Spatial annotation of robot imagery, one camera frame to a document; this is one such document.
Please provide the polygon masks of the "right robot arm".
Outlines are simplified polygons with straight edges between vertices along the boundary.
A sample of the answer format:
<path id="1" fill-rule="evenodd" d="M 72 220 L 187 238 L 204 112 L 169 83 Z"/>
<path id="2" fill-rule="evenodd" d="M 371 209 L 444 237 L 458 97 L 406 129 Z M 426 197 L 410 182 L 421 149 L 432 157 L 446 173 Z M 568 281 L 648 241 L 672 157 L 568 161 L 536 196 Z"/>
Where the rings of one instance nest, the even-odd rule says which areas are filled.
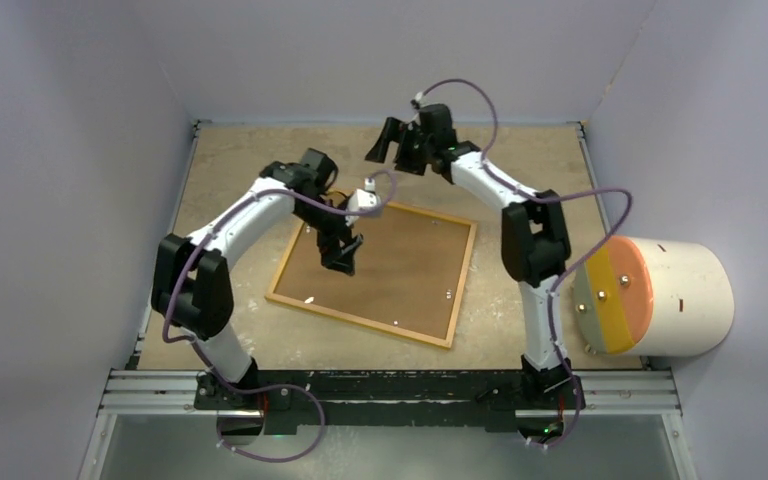
<path id="1" fill-rule="evenodd" d="M 519 286 L 524 312 L 521 392 L 533 406 L 548 405 L 562 387 L 573 383 L 562 328 L 553 312 L 571 256 L 558 194 L 525 186 L 494 165 L 473 142 L 459 140 L 444 104 L 421 107 L 410 121 L 387 118 L 366 160 L 384 162 L 391 145 L 397 147 L 396 170 L 422 176 L 431 169 L 498 211 L 502 264 Z"/>

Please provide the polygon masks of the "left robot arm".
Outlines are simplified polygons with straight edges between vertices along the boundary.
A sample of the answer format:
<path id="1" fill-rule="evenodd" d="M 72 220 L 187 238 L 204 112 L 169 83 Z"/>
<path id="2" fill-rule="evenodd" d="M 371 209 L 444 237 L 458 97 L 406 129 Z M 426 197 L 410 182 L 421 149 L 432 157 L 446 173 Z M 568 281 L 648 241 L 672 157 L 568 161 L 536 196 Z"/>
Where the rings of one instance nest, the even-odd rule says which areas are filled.
<path id="1" fill-rule="evenodd" d="M 163 317 L 165 343 L 188 343 L 208 371 L 220 379 L 219 395 L 232 408 L 257 399 L 258 366 L 231 324 L 231 271 L 243 254 L 280 221 L 295 216 L 316 234 L 321 265 L 353 275 L 363 237 L 353 226 L 381 200 L 374 178 L 339 203 L 330 199 L 339 168 L 325 153 L 308 149 L 297 162 L 272 162 L 251 187 L 205 226 L 164 237 L 159 246 L 150 298 Z"/>

